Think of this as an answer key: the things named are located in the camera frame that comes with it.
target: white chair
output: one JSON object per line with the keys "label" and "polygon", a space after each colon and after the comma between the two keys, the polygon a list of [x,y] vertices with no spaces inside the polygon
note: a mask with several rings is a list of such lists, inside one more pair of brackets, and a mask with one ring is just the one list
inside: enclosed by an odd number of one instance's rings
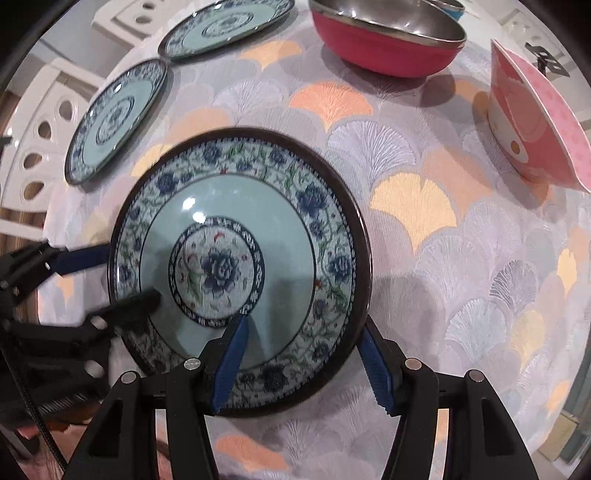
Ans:
{"label": "white chair", "polygon": [[[88,109],[88,92],[98,90],[104,81],[64,59],[41,68],[4,131],[13,140],[0,161],[0,207],[47,211],[51,189],[64,176],[70,140]],[[1,219],[0,233],[31,240],[43,236],[40,228]]]}
{"label": "white chair", "polygon": [[192,0],[111,0],[92,20],[92,27],[111,40],[133,48],[154,35]]}

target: tablecloth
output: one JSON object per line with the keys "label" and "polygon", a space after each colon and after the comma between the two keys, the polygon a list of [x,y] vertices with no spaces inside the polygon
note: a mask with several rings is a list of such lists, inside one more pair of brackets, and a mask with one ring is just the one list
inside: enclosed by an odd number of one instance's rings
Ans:
{"label": "tablecloth", "polygon": [[[157,55],[179,12],[112,72]],[[92,191],[54,188],[53,245],[108,241],[131,187],[178,142],[230,125],[276,129],[340,173],[368,226],[370,312],[382,334],[433,370],[481,369],[529,450],[549,433],[582,359],[591,319],[591,199],[522,179],[486,120],[489,42],[510,39],[469,3],[468,42],[446,70],[396,79],[343,62],[317,35],[307,4],[286,21],[173,66],[163,97]],[[42,323],[75,325],[108,301],[106,270],[48,281]],[[113,343],[111,381],[137,369]],[[447,439],[440,411],[431,477]],[[377,479],[398,419],[377,405],[356,351],[320,392],[258,419],[208,419],[220,473],[244,479]],[[165,440],[163,415],[158,435]]]}

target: blue cup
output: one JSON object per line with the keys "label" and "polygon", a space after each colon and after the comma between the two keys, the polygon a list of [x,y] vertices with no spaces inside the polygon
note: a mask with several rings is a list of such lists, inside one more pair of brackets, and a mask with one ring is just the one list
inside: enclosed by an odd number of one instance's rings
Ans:
{"label": "blue cup", "polygon": [[460,20],[460,17],[464,14],[466,8],[457,0],[426,0],[432,5],[441,8],[454,20]]}

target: plate rim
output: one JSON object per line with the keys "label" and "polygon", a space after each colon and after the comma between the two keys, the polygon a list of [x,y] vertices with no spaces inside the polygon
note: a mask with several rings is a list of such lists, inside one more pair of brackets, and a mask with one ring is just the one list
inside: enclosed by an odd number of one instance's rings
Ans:
{"label": "plate rim", "polygon": [[238,34],[238,35],[234,35],[233,37],[227,38],[224,42],[222,43],[217,43],[214,44],[210,47],[205,47],[202,48],[200,50],[194,50],[191,53],[187,53],[185,55],[179,55],[179,56],[174,56],[171,57],[170,55],[168,55],[166,53],[166,44],[169,41],[170,37],[172,36],[173,32],[177,29],[177,27],[179,27],[182,23],[186,22],[190,17],[199,14],[201,12],[203,12],[204,10],[208,10],[211,9],[214,5],[219,5],[219,4],[224,4],[226,2],[229,2],[232,0],[220,0],[217,1],[213,4],[210,5],[206,5],[203,8],[200,8],[199,10],[195,10],[194,12],[192,12],[191,14],[187,15],[185,18],[183,18],[181,21],[179,21],[173,28],[170,29],[170,31],[164,36],[164,38],[162,39],[162,41],[159,43],[158,45],[158,55],[160,55],[162,58],[167,59],[169,61],[175,62],[175,61],[183,61],[183,60],[187,60],[187,59],[191,59],[193,57],[199,56],[203,53],[207,53],[213,50],[217,50],[218,48],[221,48],[225,45],[229,45],[232,44],[238,40],[241,40],[245,37],[248,37],[250,35],[252,35],[253,33],[259,31],[259,30],[264,30],[267,27],[270,27],[271,25],[273,25],[274,23],[278,22],[279,20],[281,20],[282,18],[284,18],[286,15],[289,15],[289,13],[294,9],[295,5],[296,5],[296,0],[287,0],[289,2],[289,7],[280,15],[277,15],[274,18],[271,18],[269,21],[261,24],[261,25],[257,25],[256,27],[250,28],[249,30],[246,30],[245,32]]}
{"label": "plate rim", "polygon": [[[340,370],[342,365],[348,359],[349,355],[355,348],[357,340],[361,335],[369,310],[369,301],[372,292],[372,254],[371,245],[369,242],[369,234],[365,221],[361,214],[359,205],[357,204],[353,194],[342,180],[337,171],[318,153],[312,150],[307,145],[304,145],[299,140],[291,138],[283,133],[271,129],[256,128],[256,127],[230,127],[207,131],[195,137],[191,137],[179,145],[160,156],[144,174],[137,180],[133,188],[128,193],[123,202],[115,226],[109,242],[109,261],[107,263],[107,286],[109,294],[109,302],[113,302],[115,279],[113,269],[115,267],[115,247],[117,239],[121,234],[121,229],[125,222],[126,215],[132,202],[141,190],[143,185],[148,181],[154,172],[158,170],[163,164],[170,161],[175,156],[191,147],[195,147],[204,142],[213,140],[222,140],[224,138],[253,138],[255,140],[267,141],[274,143],[280,147],[286,148],[298,157],[300,157],[306,164],[308,164],[328,185],[331,191],[335,194],[339,201],[343,214],[349,224],[351,236],[353,238],[353,245],[355,247],[355,262],[356,262],[356,288],[355,298],[351,307],[349,322],[345,327],[345,331],[341,336],[340,342],[337,344],[334,353],[329,360],[316,372],[312,378],[292,393],[283,396],[273,403],[253,406],[248,408],[223,408],[220,416],[225,417],[258,417],[268,415],[271,413],[278,413],[284,411],[306,399],[311,397],[324,387],[330,379]],[[142,355],[135,349],[134,345],[123,335],[121,336],[125,347],[132,356],[133,360],[147,375],[154,375],[156,372],[144,361]]]}
{"label": "plate rim", "polygon": [[[111,150],[111,152],[96,166],[96,168],[92,171],[92,173],[88,174],[85,178],[83,178],[81,180],[75,180],[72,177],[72,174],[70,172],[70,170],[72,169],[72,148],[73,148],[74,139],[75,139],[76,135],[78,135],[78,133],[80,131],[80,127],[82,126],[82,121],[84,120],[84,118],[86,117],[88,112],[91,110],[92,106],[96,103],[96,101],[109,88],[111,88],[112,85],[117,83],[117,81],[119,81],[119,79],[123,75],[128,73],[130,70],[133,70],[134,68],[139,67],[140,65],[143,65],[145,63],[159,63],[160,66],[164,70],[164,73],[163,73],[160,81],[158,82],[158,85],[156,85],[156,88],[154,89],[154,93],[150,97],[148,103],[146,103],[146,105],[144,106],[142,111],[139,113],[139,115],[135,118],[135,120],[133,121],[131,126],[128,128],[127,132],[123,135],[121,140],[119,140],[119,142],[115,145],[115,148],[113,150]],[[93,102],[88,106],[88,109],[86,110],[84,115],[81,117],[80,122],[78,122],[78,125],[76,126],[76,130],[74,130],[74,135],[72,135],[72,139],[70,140],[70,144],[68,145],[68,150],[66,152],[66,159],[64,162],[64,178],[66,179],[66,182],[69,185],[77,186],[77,185],[81,185],[81,184],[87,182],[88,180],[94,178],[94,176],[97,175],[107,165],[107,163],[109,163],[111,160],[113,160],[113,157],[115,155],[117,155],[117,153],[119,153],[119,151],[121,150],[123,145],[126,144],[126,142],[129,140],[130,136],[135,132],[135,130],[138,128],[138,125],[141,123],[141,121],[146,117],[146,115],[150,111],[151,107],[153,106],[153,104],[156,101],[156,98],[158,98],[160,93],[163,91],[164,82],[167,77],[168,77],[168,64],[161,58],[153,57],[151,59],[146,59],[141,62],[138,62],[135,65],[129,67],[128,69],[123,71],[121,74],[117,75],[117,78],[115,78],[112,82],[109,82],[109,84],[100,91],[100,93],[96,96],[96,98],[93,100]]]}

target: plate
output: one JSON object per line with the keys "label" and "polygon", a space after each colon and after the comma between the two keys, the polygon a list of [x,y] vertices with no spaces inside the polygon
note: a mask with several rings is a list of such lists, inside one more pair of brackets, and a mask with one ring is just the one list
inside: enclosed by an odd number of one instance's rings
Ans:
{"label": "plate", "polygon": [[95,99],[68,148],[64,176],[70,185],[90,180],[115,156],[154,103],[166,73],[162,60],[143,61]]}
{"label": "plate", "polygon": [[169,371],[247,315],[249,343],[227,415],[287,408],[350,354],[371,292],[369,241],[337,173],[314,151],[256,128],[171,150],[116,221],[109,295],[162,294],[123,334],[147,374]]}
{"label": "plate", "polygon": [[185,18],[162,40],[158,53],[181,60],[232,43],[286,16],[294,0],[223,0]]}

